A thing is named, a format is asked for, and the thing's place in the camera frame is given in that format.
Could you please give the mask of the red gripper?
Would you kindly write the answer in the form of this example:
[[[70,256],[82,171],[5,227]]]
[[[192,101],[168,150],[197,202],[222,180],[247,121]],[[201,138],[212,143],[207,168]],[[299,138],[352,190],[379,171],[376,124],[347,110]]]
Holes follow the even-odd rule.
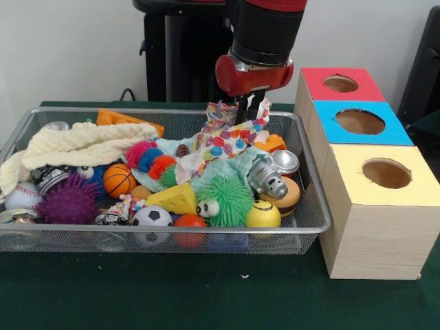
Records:
[[[249,106],[249,119],[255,120],[259,105],[265,97],[265,91],[280,89],[292,79],[294,64],[291,57],[281,66],[261,67],[244,63],[236,56],[221,55],[215,65],[218,86],[231,97],[237,99],[235,123],[247,120],[248,98],[252,94]]]

